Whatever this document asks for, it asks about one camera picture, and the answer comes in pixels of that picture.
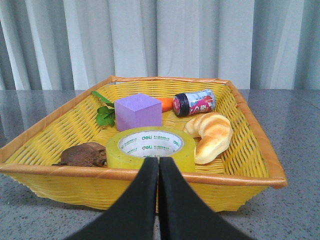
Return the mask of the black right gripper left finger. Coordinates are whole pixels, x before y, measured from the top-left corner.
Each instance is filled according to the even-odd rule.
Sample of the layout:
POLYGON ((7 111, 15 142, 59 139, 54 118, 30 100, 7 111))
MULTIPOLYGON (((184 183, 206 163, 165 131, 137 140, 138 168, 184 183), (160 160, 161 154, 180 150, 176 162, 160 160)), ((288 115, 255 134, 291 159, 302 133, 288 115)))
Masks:
POLYGON ((133 182, 102 215, 68 240, 152 240, 159 161, 147 157, 133 182))

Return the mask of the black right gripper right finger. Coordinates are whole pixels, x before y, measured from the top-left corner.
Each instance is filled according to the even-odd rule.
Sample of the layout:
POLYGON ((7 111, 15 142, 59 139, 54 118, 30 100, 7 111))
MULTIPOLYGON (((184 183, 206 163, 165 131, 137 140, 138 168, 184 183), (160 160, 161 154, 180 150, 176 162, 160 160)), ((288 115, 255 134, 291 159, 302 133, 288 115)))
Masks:
POLYGON ((251 240, 211 210, 171 157, 159 159, 158 217, 162 240, 251 240))

